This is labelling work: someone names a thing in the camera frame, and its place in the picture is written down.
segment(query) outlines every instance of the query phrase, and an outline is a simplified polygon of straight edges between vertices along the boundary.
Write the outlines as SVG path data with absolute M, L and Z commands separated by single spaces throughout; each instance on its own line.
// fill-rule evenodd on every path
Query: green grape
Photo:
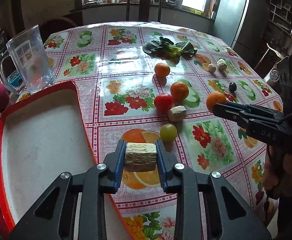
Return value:
M 172 142 L 177 137 L 177 129 L 175 125 L 167 123 L 160 129 L 160 138 L 164 142 Z

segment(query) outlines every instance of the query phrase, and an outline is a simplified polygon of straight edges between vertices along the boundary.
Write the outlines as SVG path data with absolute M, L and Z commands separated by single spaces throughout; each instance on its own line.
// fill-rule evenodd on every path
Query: table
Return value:
M 160 36 L 173 42 L 190 41 L 197 54 L 181 57 L 176 64 L 153 58 L 142 51 L 147 41 Z M 72 79 L 79 90 L 81 106 L 94 155 L 100 163 L 113 152 L 120 138 L 128 142 L 154 142 L 168 118 L 158 115 L 153 100 L 170 93 L 176 81 L 187 84 L 191 96 L 184 101 L 188 117 L 175 123 L 178 137 L 172 152 L 179 162 L 195 171 L 218 170 L 265 220 L 266 200 L 261 181 L 265 144 L 248 137 L 236 123 L 212 115 L 206 98 L 222 92 L 229 101 L 257 104 L 282 111 L 279 95 L 222 40 L 187 28 L 157 23 L 115 22 L 76 27 L 52 34 L 44 43 L 56 82 Z M 208 64 L 223 58 L 228 67 L 211 74 Z M 167 78 L 154 75 L 158 62 L 167 63 Z M 231 94 L 228 84 L 235 82 Z M 29 96 L 25 91 L 19 100 Z M 164 194 L 158 171 L 123 173 L 120 189 L 113 195 L 135 239 L 172 239 L 176 194 Z M 204 206 L 201 196 L 202 218 Z M 278 206 L 271 200 L 268 220 Z M 206 221 L 202 221 L 206 238 Z

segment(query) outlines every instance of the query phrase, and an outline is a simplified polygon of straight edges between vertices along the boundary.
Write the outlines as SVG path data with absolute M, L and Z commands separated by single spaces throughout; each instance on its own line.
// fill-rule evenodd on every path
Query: pitcher handle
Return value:
M 3 61 L 9 57 L 9 51 L 6 50 L 4 53 L 0 55 L 0 79 L 4 85 L 4 87 L 13 93 L 20 94 L 21 91 L 24 89 L 24 86 L 20 85 L 19 87 L 15 87 L 11 85 L 7 78 L 5 77 L 4 70 L 3 70 Z

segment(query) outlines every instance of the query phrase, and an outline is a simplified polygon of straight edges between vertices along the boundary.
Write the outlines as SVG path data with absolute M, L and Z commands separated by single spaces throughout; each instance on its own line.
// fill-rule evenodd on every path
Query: white tray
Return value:
M 62 172 L 75 175 L 93 166 L 92 152 L 73 81 L 7 108 L 0 118 L 0 208 L 8 229 Z M 130 239 L 116 211 L 106 196 L 108 239 Z

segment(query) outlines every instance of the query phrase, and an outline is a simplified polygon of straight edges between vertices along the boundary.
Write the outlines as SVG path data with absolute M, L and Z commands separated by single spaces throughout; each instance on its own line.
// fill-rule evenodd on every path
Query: refrigerator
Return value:
M 250 65 L 268 19 L 265 0 L 220 0 L 209 34 L 222 39 Z

